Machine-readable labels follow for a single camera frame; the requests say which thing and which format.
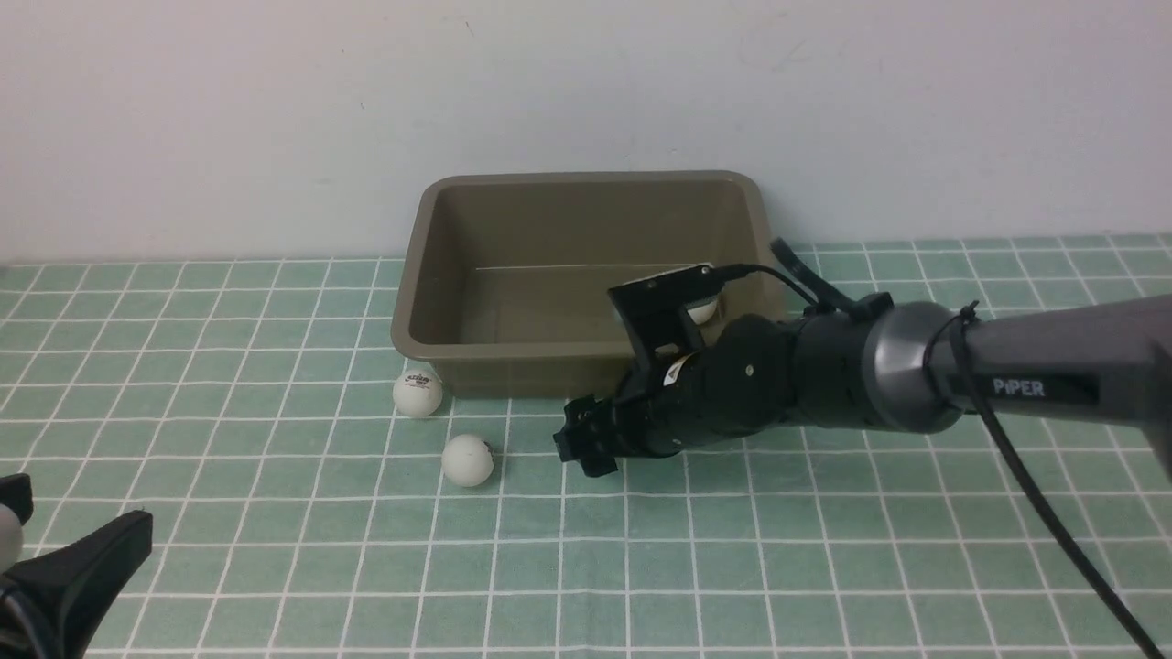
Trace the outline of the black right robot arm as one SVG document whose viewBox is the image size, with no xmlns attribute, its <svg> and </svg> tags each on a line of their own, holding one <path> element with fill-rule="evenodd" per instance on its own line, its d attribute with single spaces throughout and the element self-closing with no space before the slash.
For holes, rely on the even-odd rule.
<svg viewBox="0 0 1172 659">
<path fill-rule="evenodd" d="M 992 410 L 1137 428 L 1168 469 L 1168 295 L 965 324 L 928 303 L 872 322 L 748 314 L 711 346 L 633 367 L 615 396 L 566 405 L 561 460 L 599 477 L 618 458 L 668 458 L 808 426 L 935 434 Z"/>
</svg>

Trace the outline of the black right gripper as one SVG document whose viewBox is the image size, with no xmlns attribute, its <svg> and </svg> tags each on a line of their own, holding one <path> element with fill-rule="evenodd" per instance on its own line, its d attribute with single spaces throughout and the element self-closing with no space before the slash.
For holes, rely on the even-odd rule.
<svg viewBox="0 0 1172 659">
<path fill-rule="evenodd" d="M 618 458 L 665 458 L 779 423 L 779 353 L 703 349 L 631 366 L 612 399 L 586 395 L 565 405 L 554 435 L 563 463 L 582 475 L 619 470 Z"/>
</svg>

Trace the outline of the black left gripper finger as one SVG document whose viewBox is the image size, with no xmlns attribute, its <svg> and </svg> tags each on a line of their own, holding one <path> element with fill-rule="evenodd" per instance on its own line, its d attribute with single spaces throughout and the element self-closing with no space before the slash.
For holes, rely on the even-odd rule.
<svg viewBox="0 0 1172 659">
<path fill-rule="evenodd" d="M 4 658 L 83 658 L 105 613 L 152 551 L 151 512 L 125 512 L 1 578 Z"/>
</svg>

